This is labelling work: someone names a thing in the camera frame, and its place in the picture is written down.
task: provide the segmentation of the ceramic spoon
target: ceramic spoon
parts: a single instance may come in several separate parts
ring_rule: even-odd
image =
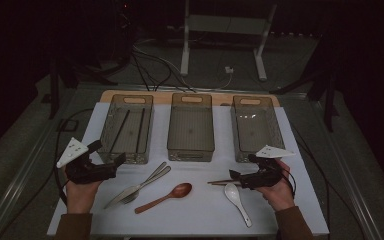
[[[248,214],[246,213],[244,207],[241,203],[241,198],[239,196],[238,188],[232,184],[228,183],[224,187],[224,194],[226,194],[226,197],[239,209],[239,211],[242,213],[242,216],[244,217],[245,223],[247,227],[252,226],[251,219],[248,217]]]

